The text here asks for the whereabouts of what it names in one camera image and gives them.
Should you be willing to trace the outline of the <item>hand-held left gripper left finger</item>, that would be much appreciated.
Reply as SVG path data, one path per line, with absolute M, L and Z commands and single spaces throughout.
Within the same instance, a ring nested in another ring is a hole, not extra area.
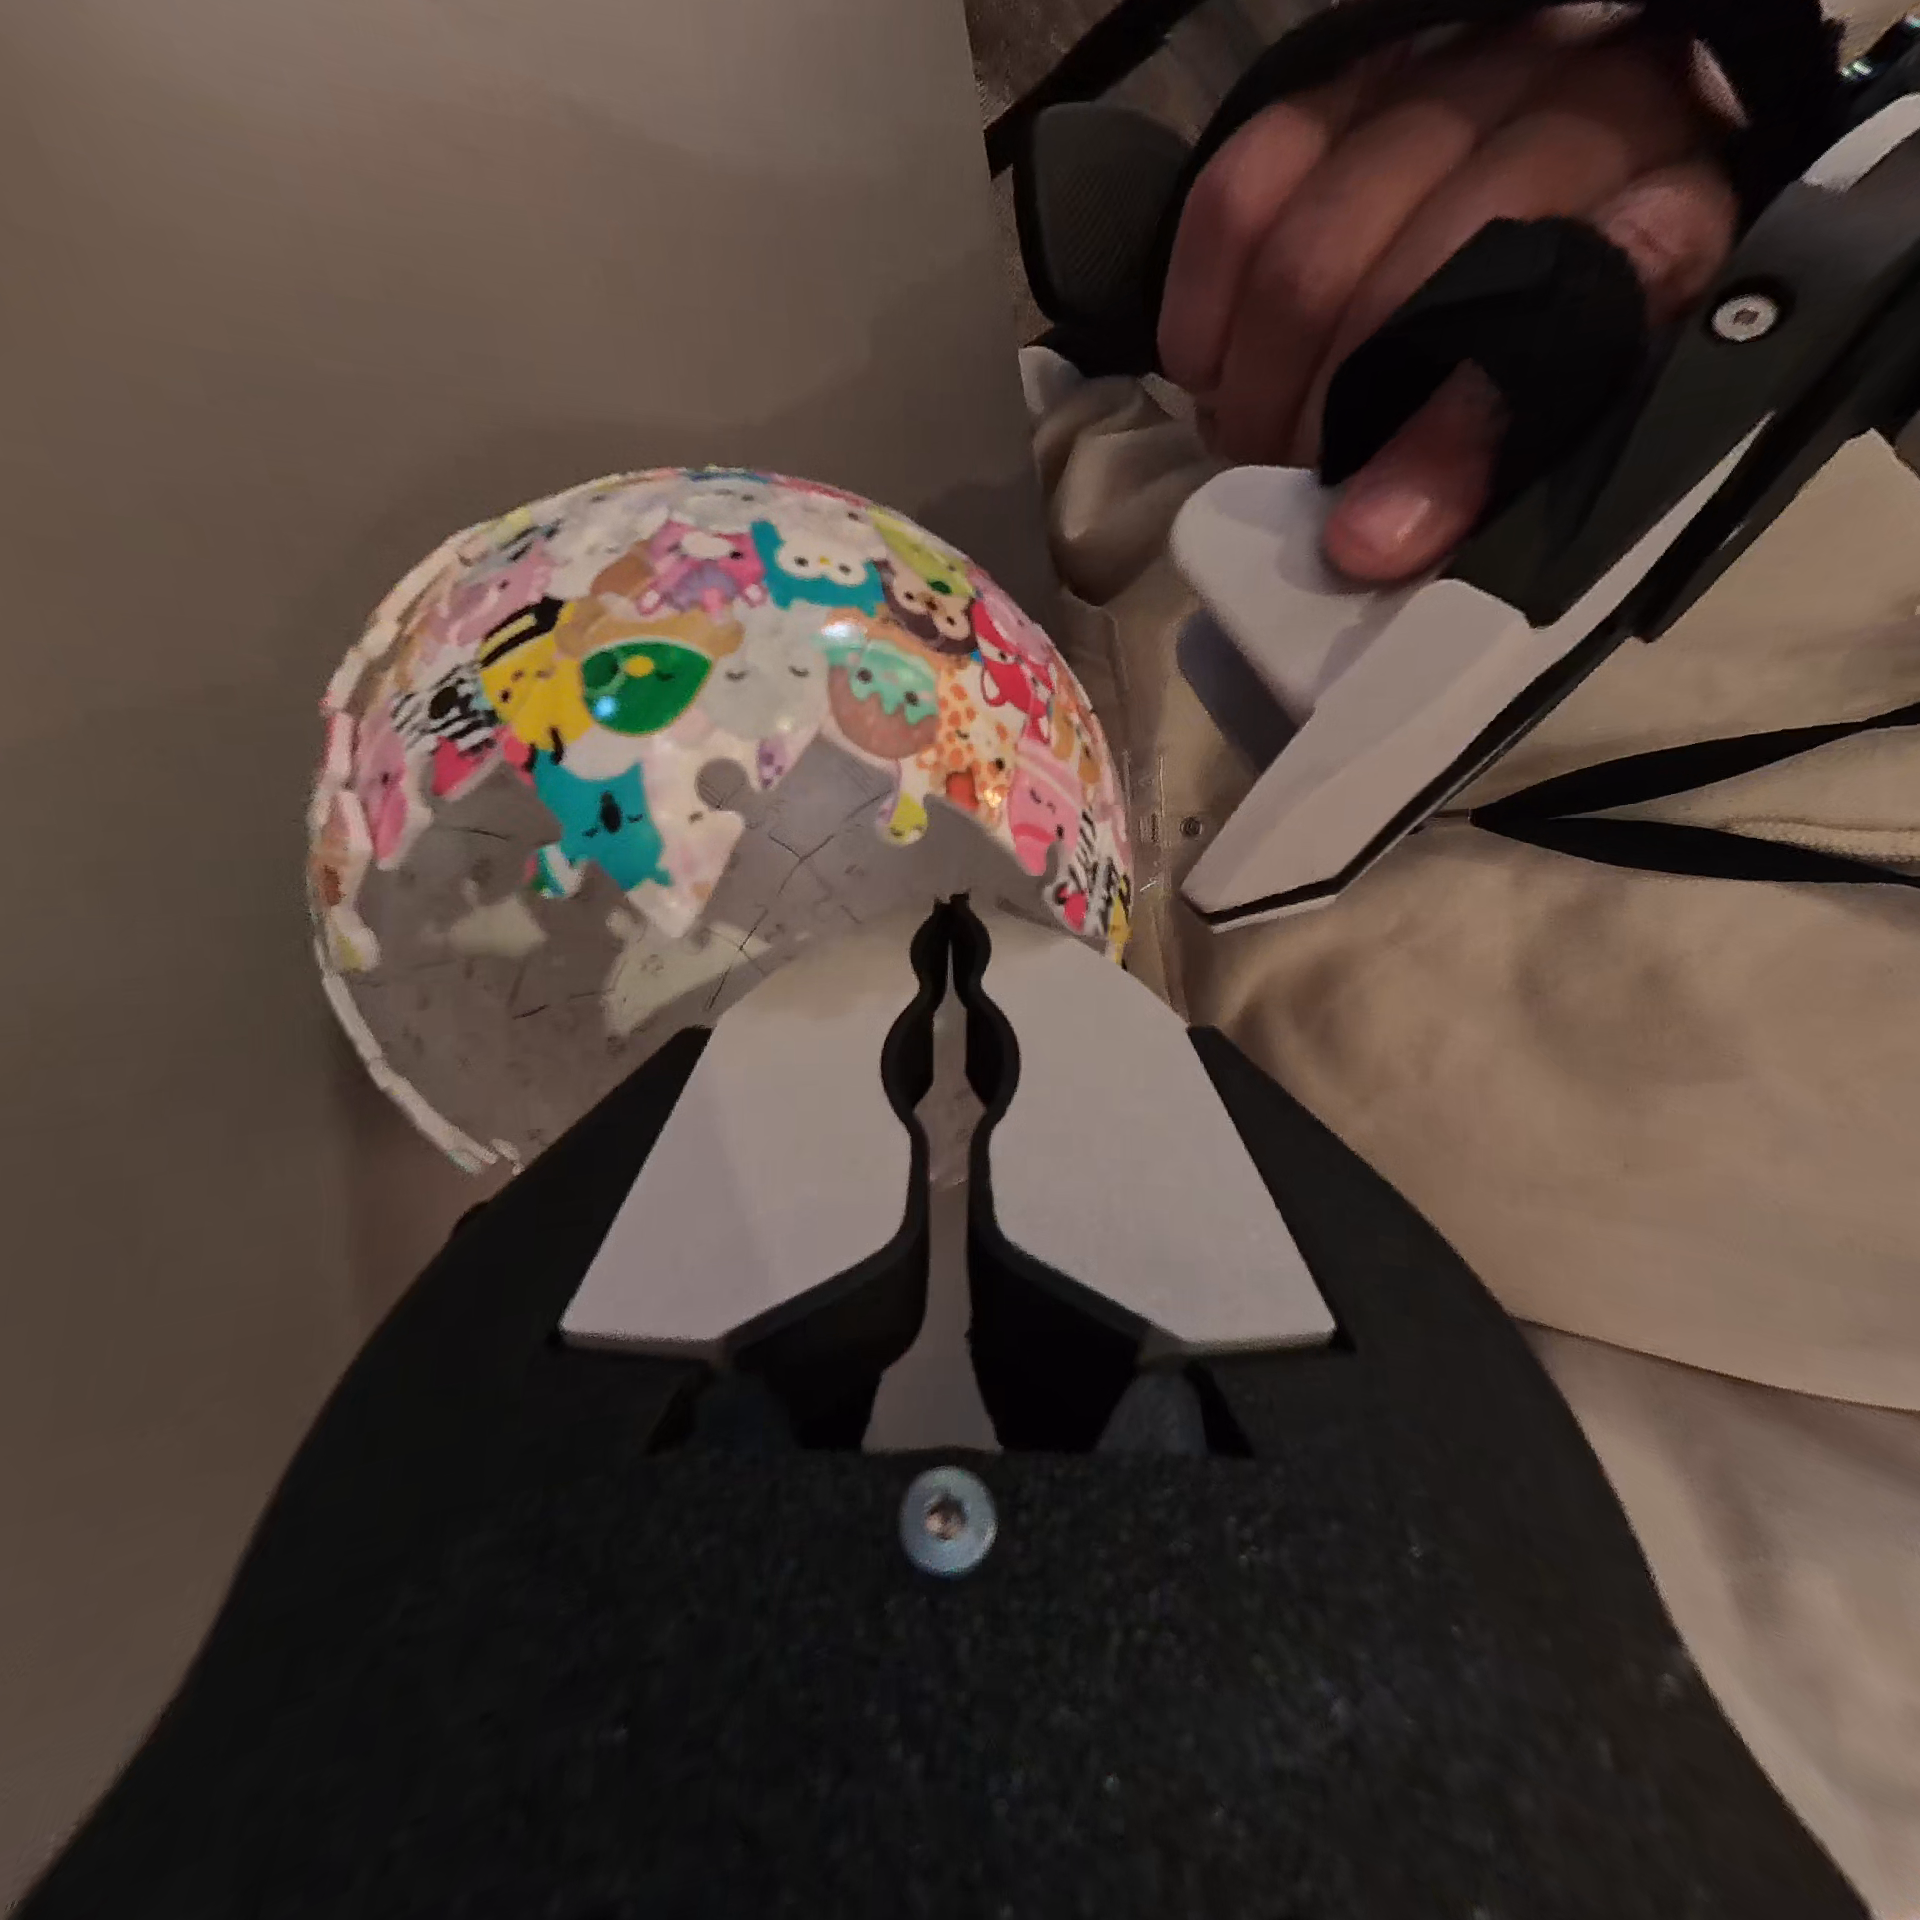
M 859 1449 L 917 1340 L 947 904 L 891 912 L 701 1031 L 698 1056 L 563 1311 L 585 1351 L 751 1381 L 794 1437 Z

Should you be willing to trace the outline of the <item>person's right hand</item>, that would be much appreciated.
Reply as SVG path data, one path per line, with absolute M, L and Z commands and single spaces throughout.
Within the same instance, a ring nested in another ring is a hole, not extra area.
M 1367 58 L 1199 172 L 1160 371 L 1213 460 L 1313 467 L 1334 371 L 1491 221 L 1596 228 L 1667 321 L 1733 249 L 1722 133 L 1690 46 L 1618 10 Z

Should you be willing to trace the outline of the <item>colourful puzzle ball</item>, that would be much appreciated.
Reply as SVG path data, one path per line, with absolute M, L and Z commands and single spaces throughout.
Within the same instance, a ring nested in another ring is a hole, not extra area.
M 371 1087 L 480 1178 L 869 921 L 970 896 L 1122 957 L 1125 809 L 1073 664 L 960 548 L 651 467 L 388 589 L 321 698 L 306 909 Z

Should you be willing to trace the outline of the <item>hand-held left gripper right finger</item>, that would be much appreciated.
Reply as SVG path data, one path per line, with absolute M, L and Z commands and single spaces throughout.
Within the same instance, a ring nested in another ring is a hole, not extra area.
M 1002 1449 L 1096 1449 L 1139 1376 L 1326 1349 L 1336 1319 L 1201 1052 L 1111 957 L 954 900 L 968 1349 Z

